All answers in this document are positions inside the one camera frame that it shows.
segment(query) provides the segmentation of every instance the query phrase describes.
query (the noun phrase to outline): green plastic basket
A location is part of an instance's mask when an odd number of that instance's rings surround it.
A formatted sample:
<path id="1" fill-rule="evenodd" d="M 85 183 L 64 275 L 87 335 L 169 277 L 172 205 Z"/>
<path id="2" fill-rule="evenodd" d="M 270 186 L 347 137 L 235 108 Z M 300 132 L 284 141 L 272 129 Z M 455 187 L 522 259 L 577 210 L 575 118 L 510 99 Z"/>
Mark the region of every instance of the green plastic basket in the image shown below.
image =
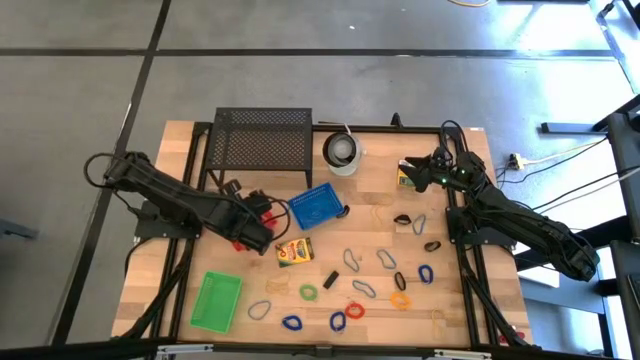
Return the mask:
<path id="1" fill-rule="evenodd" d="M 191 326 L 221 334 L 229 332 L 241 289 L 240 277 L 211 271 L 204 274 L 191 313 Z"/>

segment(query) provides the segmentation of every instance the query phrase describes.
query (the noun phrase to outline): wooden table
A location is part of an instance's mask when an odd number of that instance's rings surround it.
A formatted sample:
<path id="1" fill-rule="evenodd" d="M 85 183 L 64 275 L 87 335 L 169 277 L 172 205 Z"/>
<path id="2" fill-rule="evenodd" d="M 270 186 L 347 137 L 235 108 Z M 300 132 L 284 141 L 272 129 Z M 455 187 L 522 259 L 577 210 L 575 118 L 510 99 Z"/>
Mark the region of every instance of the wooden table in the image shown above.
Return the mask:
<path id="1" fill-rule="evenodd" d="M 156 166 L 177 179 L 182 178 L 193 124 L 167 122 L 160 144 Z M 484 159 L 487 173 L 493 174 L 484 131 L 466 129 L 465 133 L 471 150 Z M 283 269 L 278 266 L 273 246 L 264 256 L 253 251 L 236 252 L 231 243 L 205 231 L 196 242 L 179 339 L 280 344 L 469 346 L 456 252 L 448 241 L 444 215 L 446 192 L 432 185 L 425 193 L 418 194 L 413 189 L 396 185 L 398 160 L 431 153 L 438 144 L 437 136 L 357 133 L 367 154 L 356 174 L 345 178 L 333 175 L 322 158 L 322 144 L 328 135 L 325 132 L 314 133 L 313 184 L 331 182 L 343 204 L 351 207 L 349 215 L 344 219 L 330 220 L 308 232 L 302 232 L 292 218 L 291 228 L 282 240 L 309 236 L 315 260 Z M 199 169 L 200 159 L 199 155 L 196 169 Z M 303 173 L 230 171 L 228 174 L 228 179 L 240 181 L 243 194 L 261 188 L 271 196 L 290 199 L 306 189 Z M 213 189 L 213 181 L 208 182 L 207 188 Z M 279 212 L 280 209 L 275 207 L 274 214 Z M 410 226 L 397 225 L 392 221 L 402 213 L 412 218 L 426 214 L 425 231 L 421 236 L 414 235 Z M 283 221 L 280 221 L 276 233 L 282 226 Z M 426 253 L 423 245 L 435 240 L 440 241 L 442 247 L 436 252 Z M 131 257 L 113 335 L 128 330 L 156 295 L 167 243 L 166 239 L 151 240 Z M 358 273 L 343 263 L 345 248 L 351 248 L 358 259 Z M 376 256 L 378 249 L 386 249 L 393 255 L 398 263 L 396 270 L 381 266 Z M 516 326 L 517 331 L 524 332 L 526 340 L 532 342 L 513 258 L 497 246 L 483 246 L 483 250 L 494 301 L 509 323 Z M 434 270 L 435 281 L 431 285 L 423 285 L 419 280 L 417 268 L 422 264 L 428 264 Z M 333 270 L 337 270 L 340 276 L 326 290 L 322 284 Z M 244 279 L 231 330 L 226 335 L 189 324 L 198 289 L 207 271 L 224 272 Z M 404 274 L 407 280 L 405 293 L 413 302 L 406 311 L 395 309 L 389 301 L 396 291 L 393 280 L 396 271 Z M 265 285 L 269 279 L 289 279 L 288 294 L 267 293 Z M 354 279 L 371 284 L 377 297 L 370 299 L 356 291 L 352 287 Z M 304 301 L 298 294 L 299 287 L 305 283 L 318 288 L 316 301 Z M 271 311 L 261 321 L 250 319 L 248 307 L 263 299 L 272 302 Z M 329 328 L 330 315 L 338 310 L 344 311 L 352 300 L 364 305 L 366 316 L 348 320 L 343 333 L 334 333 Z M 172 304 L 173 297 L 167 301 L 167 308 L 172 309 Z M 477 299 L 475 309 L 481 341 L 488 342 L 482 306 Z M 281 325 L 282 318 L 290 314 L 300 316 L 304 324 L 302 331 L 292 332 Z M 171 311 L 165 311 L 161 334 L 167 334 L 170 317 Z"/>

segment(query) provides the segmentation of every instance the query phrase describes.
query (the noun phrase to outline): mesh stool top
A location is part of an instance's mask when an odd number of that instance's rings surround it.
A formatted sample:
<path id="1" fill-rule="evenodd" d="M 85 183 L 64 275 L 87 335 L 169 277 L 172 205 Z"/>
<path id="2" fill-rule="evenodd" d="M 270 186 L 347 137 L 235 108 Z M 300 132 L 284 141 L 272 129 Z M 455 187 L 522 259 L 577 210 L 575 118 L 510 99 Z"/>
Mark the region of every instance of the mesh stool top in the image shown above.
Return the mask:
<path id="1" fill-rule="evenodd" d="M 309 170 L 311 109 L 218 108 L 207 161 L 214 170 Z"/>

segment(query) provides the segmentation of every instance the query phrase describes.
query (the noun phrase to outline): blue plastic basket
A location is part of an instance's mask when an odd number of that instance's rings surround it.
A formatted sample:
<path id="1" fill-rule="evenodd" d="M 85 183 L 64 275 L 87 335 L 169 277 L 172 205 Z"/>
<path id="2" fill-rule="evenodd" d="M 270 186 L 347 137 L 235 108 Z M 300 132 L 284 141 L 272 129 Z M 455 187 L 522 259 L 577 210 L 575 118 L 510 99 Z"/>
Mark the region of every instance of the blue plastic basket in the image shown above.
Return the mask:
<path id="1" fill-rule="evenodd" d="M 289 200 L 289 207 L 302 230 L 309 230 L 343 212 L 342 204 L 329 183 L 294 197 Z"/>

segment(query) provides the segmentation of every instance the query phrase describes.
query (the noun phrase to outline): concrete floor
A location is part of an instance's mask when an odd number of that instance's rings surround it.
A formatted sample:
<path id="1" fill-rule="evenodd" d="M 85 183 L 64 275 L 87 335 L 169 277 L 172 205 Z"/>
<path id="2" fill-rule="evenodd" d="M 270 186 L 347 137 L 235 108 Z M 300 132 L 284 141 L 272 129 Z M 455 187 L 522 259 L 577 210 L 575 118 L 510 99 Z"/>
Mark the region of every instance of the concrete floor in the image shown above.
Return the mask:
<path id="1" fill-rule="evenodd" d="M 0 47 L 145 48 L 160 5 L 5 0 Z M 608 49 L 593 13 L 585 4 L 538 2 L 469 9 L 444 0 L 174 1 L 160 47 Z M 113 148 L 140 64 L 138 57 L 0 57 L 0 218 L 41 232 L 36 241 L 0 242 L 0 348 L 47 341 L 97 194 L 82 164 Z M 387 124 L 397 111 L 408 125 L 454 119 L 484 127 L 499 164 L 511 152 L 533 159 L 595 140 L 541 136 L 538 127 L 594 122 L 631 96 L 618 63 L 602 58 L 156 58 L 128 148 L 155 157 L 166 120 L 212 120 L 218 106 L 304 106 L 315 121 Z M 505 192 L 536 205 L 613 168 L 603 145 Z M 581 211 L 587 207 L 598 212 Z M 624 212 L 616 188 L 563 210 L 553 216 L 579 228 Z M 112 202 L 70 341 L 108 338 L 134 225 Z M 536 342 L 555 349 L 548 332 L 534 332 Z"/>

